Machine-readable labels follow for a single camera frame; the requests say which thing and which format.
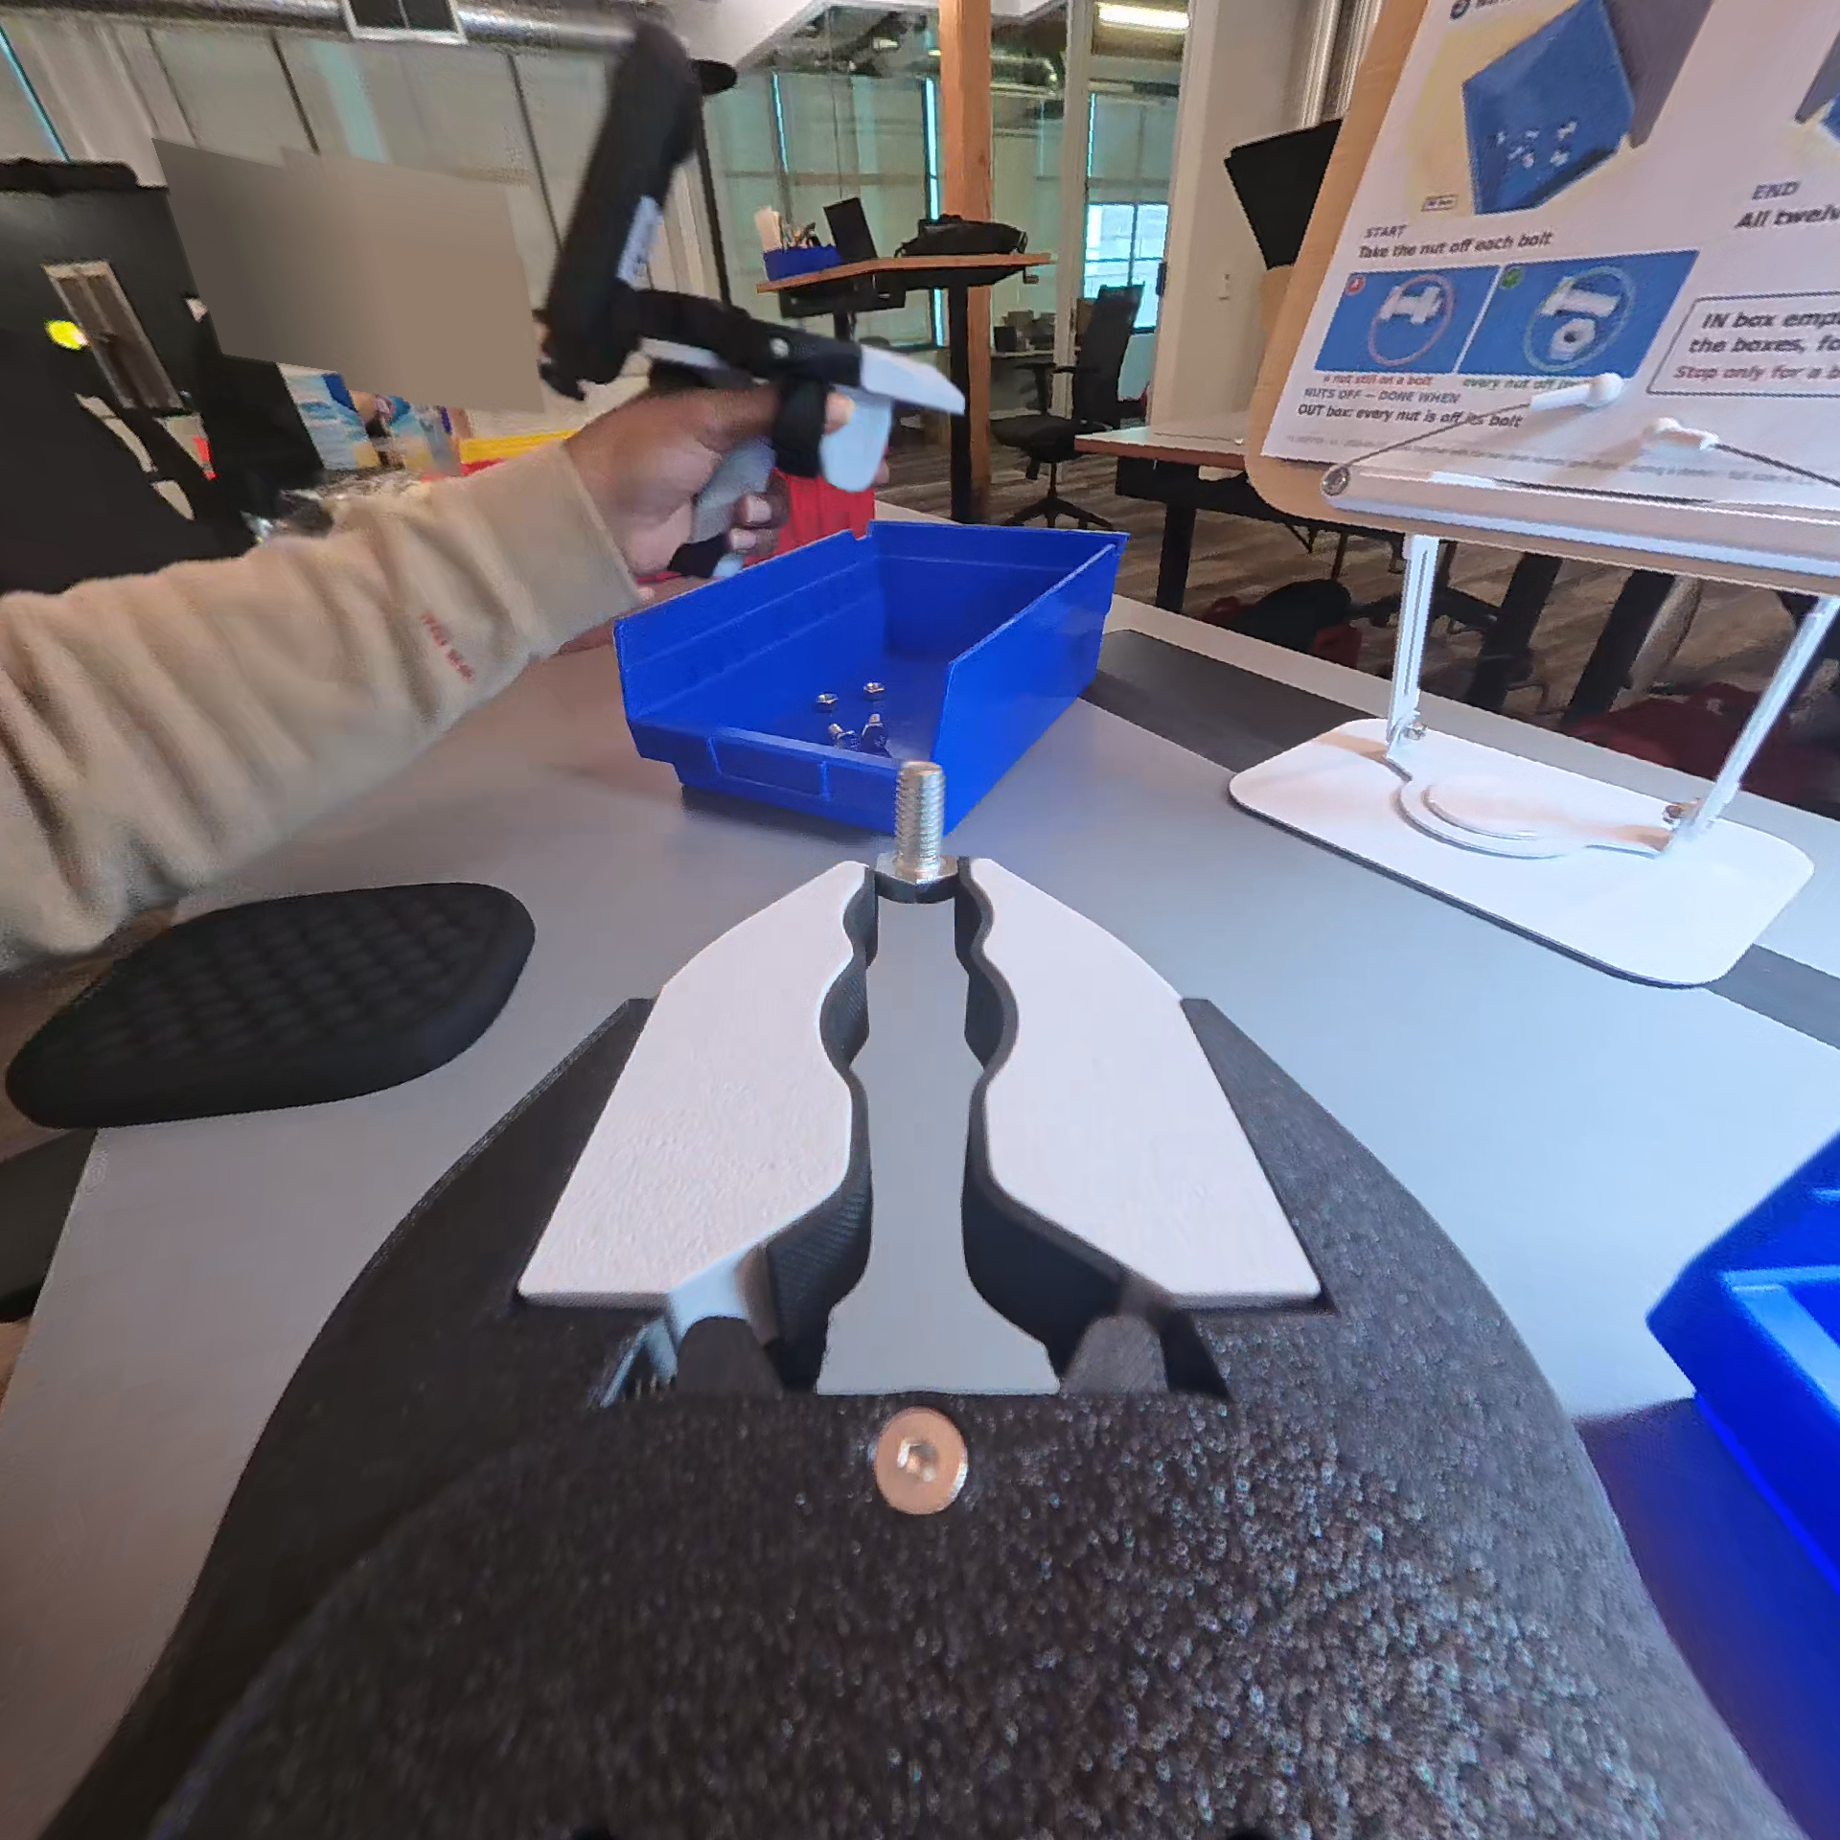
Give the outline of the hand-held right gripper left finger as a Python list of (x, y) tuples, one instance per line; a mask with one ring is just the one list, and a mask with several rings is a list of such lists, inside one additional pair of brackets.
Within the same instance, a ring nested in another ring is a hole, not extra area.
[(656, 1309), (821, 1344), (864, 1270), (862, 862), (793, 885), (656, 994), (518, 1275), (519, 1302)]

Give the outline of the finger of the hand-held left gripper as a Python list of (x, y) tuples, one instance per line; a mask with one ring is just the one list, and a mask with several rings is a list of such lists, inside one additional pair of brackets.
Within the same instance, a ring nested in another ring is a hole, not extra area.
[(962, 417), (966, 398), (952, 376), (889, 346), (857, 346), (857, 417), (918, 408)]
[(818, 437), (818, 476), (836, 490), (871, 490), (886, 470), (886, 446), (894, 423), (887, 395), (838, 389), (826, 398), (826, 426)]

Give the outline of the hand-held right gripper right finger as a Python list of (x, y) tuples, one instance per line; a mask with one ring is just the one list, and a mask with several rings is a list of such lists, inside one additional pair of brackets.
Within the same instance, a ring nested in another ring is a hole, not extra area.
[(1183, 995), (991, 858), (959, 866), (978, 1064), (960, 1247), (982, 1302), (1052, 1361), (1106, 1317), (1171, 1361), (1195, 1314), (1321, 1303), (1321, 1275)]

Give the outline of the pile of bolts nuts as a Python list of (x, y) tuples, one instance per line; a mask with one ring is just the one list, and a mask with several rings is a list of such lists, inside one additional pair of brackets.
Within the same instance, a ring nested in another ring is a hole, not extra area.
[(810, 697), (804, 737), (844, 753), (893, 753), (887, 724), (889, 688), (884, 679), (864, 679), (854, 688), (823, 688)]

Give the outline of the blue plastic bin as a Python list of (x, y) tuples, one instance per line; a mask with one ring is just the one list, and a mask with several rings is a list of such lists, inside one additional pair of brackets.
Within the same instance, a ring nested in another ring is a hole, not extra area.
[[(613, 629), (638, 756), (687, 790), (887, 835), (898, 765), (953, 827), (1092, 682), (1126, 536), (876, 519)], [(893, 753), (804, 737), (810, 697), (884, 679)]]
[(1711, 1433), (1838, 1581), (1838, 1140), (1696, 1254), (1645, 1317)]

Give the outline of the silver threaded bolt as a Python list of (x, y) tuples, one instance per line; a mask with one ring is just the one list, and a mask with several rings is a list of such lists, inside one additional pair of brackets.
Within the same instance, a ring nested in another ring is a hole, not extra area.
[(889, 899), (936, 899), (949, 893), (959, 860), (944, 849), (944, 772), (908, 760), (896, 772), (893, 847), (878, 860)]

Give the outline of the white tablet stand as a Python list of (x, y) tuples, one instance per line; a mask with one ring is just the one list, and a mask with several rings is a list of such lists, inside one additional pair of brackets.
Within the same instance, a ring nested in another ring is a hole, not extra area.
[[(1333, 726), (1231, 779), (1258, 819), (1377, 868), (1455, 909), (1600, 970), (1670, 988), (1724, 976), (1812, 876), (1802, 849), (1726, 818), (1774, 726), (1835, 629), (1835, 476), (1734, 447), (1661, 416), (1632, 424), (1625, 379), (1594, 375), (1486, 416), (1461, 416), (1321, 473), (1326, 506), (1395, 526), (1403, 589), (1382, 717)], [(1736, 462), (1759, 487), (1817, 489), (1815, 502), (1556, 484), (1558, 453), (1514, 458), (1508, 433), (1615, 426), (1621, 473), (1652, 454), (1711, 487)], [(1661, 802), (1617, 784), (1439, 730), (1422, 713), (1422, 658), (1444, 538), (1544, 542), (1556, 555), (1700, 563), (1740, 584), (1806, 592), (1780, 665), (1710, 785)]]

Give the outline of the person's left forearm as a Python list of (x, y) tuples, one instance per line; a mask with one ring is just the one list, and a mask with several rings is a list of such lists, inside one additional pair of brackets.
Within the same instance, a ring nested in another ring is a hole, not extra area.
[(5, 595), (5, 974), (224, 881), (635, 609), (582, 456), (547, 443), (327, 538)]

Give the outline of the person's left hand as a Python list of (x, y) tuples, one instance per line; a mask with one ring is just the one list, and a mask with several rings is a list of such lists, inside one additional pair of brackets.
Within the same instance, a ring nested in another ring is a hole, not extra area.
[(740, 389), (647, 391), (564, 438), (595, 516), (638, 581), (691, 543), (699, 499), (732, 453), (772, 433), (777, 392)]

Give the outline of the red plastic bin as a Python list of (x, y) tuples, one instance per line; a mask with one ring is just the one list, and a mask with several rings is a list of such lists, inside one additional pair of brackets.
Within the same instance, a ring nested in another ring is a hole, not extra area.
[(774, 555), (789, 555), (796, 548), (831, 538), (860, 538), (876, 516), (876, 490), (841, 490), (823, 476), (772, 474), (774, 489), (782, 494), (782, 522)]

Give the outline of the wooden standing desk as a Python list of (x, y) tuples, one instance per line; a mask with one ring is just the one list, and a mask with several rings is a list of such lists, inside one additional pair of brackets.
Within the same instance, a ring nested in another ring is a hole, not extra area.
[(952, 519), (983, 521), (991, 494), (991, 304), (989, 292), (1033, 270), (1052, 268), (1052, 250), (1011, 256), (884, 257), (788, 273), (756, 285), (758, 297), (788, 297), (782, 318), (828, 316), (841, 326), (854, 312), (881, 310), (894, 294), (933, 294), (944, 310), (947, 375), (962, 391), (962, 417), (949, 437)]

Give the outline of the black office chair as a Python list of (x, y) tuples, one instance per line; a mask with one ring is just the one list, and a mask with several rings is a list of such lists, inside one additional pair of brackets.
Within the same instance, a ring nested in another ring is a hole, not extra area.
[(1108, 519), (1058, 490), (1058, 470), (1076, 458), (1080, 438), (1123, 426), (1120, 376), (1139, 306), (1140, 285), (1102, 287), (1089, 302), (1090, 316), (1073, 361), (1033, 365), (1036, 408), (991, 424), (991, 440), (1025, 458), (1026, 482), (1046, 474), (1046, 495), (1009, 514), (1003, 526), (1038, 521), (1057, 528), (1067, 519), (1082, 531), (1114, 531)]

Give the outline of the black computer monitor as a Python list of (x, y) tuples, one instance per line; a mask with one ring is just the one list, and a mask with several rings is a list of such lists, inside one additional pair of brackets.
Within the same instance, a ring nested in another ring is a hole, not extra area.
[(1296, 262), (1342, 120), (1326, 118), (1231, 148), (1224, 167), (1266, 270)]

